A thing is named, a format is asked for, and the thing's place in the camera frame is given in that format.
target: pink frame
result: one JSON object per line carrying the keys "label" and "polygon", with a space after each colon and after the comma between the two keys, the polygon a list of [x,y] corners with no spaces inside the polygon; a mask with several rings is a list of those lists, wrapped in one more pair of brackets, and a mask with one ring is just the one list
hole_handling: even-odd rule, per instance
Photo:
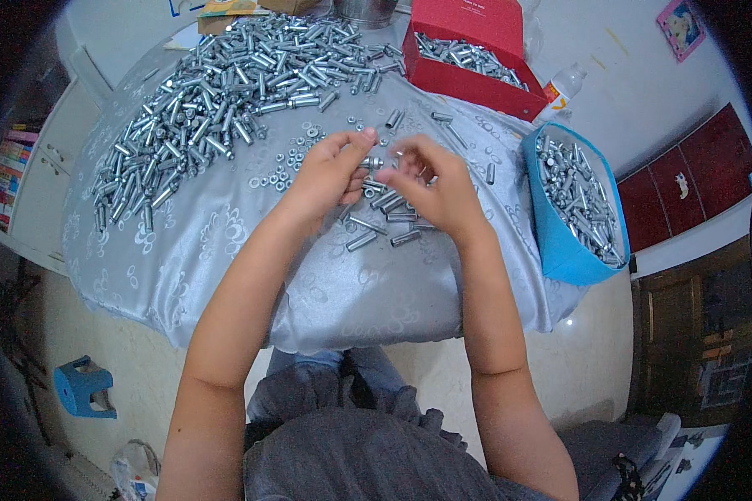
{"label": "pink frame", "polygon": [[[677,44],[677,39],[671,34],[671,29],[669,28],[669,24],[666,21],[666,19],[669,18],[669,16],[679,7],[681,4],[685,4],[687,9],[691,12],[691,15],[694,18],[694,21],[696,22],[697,26],[699,27],[699,36],[696,37],[696,39],[685,49],[680,49]],[[658,25],[660,25],[660,29],[663,30],[663,35],[666,36],[666,38],[669,41],[669,44],[671,45],[671,49],[674,53],[674,55],[677,57],[677,62],[682,63],[682,61],[685,60],[686,57],[691,55],[691,53],[696,49],[698,45],[702,43],[702,40],[705,39],[705,27],[702,25],[702,23],[699,21],[699,16],[696,15],[696,12],[691,8],[691,4],[688,2],[688,0],[671,0],[669,5],[666,5],[665,9],[658,15]]]}

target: leg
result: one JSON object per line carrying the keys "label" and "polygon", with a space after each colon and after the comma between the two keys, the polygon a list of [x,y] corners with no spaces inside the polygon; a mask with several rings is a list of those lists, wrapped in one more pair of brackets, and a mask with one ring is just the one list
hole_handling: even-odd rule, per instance
{"label": "leg", "polygon": [[302,354],[286,354],[283,351],[274,348],[273,354],[270,357],[270,365],[268,366],[268,376],[274,375],[280,370],[287,367],[294,366],[301,362],[312,362],[316,364],[322,364],[324,366],[330,366],[333,369],[339,370],[340,363],[342,362],[342,352],[334,351],[332,349],[323,349],[312,355]]}
{"label": "leg", "polygon": [[[336,372],[339,372],[340,364],[342,363],[342,352],[324,349],[313,355],[302,355],[286,354],[283,351],[274,348],[265,377],[270,377],[299,363],[328,366]],[[264,409],[261,403],[261,399],[266,398],[262,395],[263,391],[262,386],[257,386],[257,389],[253,392],[253,395],[251,395],[251,399],[248,402],[246,412],[251,419],[251,423],[270,423],[274,418]]]}
{"label": "leg", "polygon": [[362,379],[371,390],[387,390],[395,392],[406,386],[401,374],[393,367],[390,358],[378,346],[371,348],[351,348],[346,356],[357,368]]}

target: red cabinet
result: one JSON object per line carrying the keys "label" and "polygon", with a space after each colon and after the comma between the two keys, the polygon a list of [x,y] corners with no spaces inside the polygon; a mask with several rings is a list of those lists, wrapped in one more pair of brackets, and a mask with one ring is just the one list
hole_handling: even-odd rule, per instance
{"label": "red cabinet", "polygon": [[679,146],[654,160],[649,164],[649,169],[654,184],[660,191],[660,200],[666,210],[672,236],[705,221],[691,171],[682,158]]}
{"label": "red cabinet", "polygon": [[618,184],[632,252],[701,225],[746,198],[752,192],[750,172],[752,145],[728,104]]}
{"label": "red cabinet", "polygon": [[696,180],[708,219],[752,192],[752,145],[732,105],[685,138],[679,147]]}
{"label": "red cabinet", "polygon": [[669,223],[648,167],[618,185],[630,248],[637,252],[671,237]]}

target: person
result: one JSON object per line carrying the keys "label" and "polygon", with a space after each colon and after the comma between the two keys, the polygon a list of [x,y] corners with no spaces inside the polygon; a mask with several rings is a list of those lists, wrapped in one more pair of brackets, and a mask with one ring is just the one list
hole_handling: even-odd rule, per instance
{"label": "person", "polygon": [[367,170],[358,165],[376,142],[367,127],[315,144],[229,266],[189,345],[159,501],[578,498],[571,457],[532,386],[498,237],[465,162],[425,135],[400,140],[399,168],[376,179],[450,235],[460,255],[465,350],[488,471],[459,435],[440,429],[439,410],[420,413],[414,388],[380,348],[274,350],[246,429],[245,378],[287,268],[337,202],[359,199]]}

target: blue plastic stool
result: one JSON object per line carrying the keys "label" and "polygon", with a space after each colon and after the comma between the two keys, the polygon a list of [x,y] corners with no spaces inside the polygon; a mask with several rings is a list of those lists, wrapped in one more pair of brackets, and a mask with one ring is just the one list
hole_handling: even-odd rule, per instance
{"label": "blue plastic stool", "polygon": [[58,399],[67,412],[75,417],[116,419],[116,410],[95,410],[89,405],[92,394],[114,385],[114,379],[106,369],[89,372],[76,370],[78,367],[87,366],[89,362],[89,355],[84,355],[78,360],[56,367],[53,371],[53,383],[58,392]]}

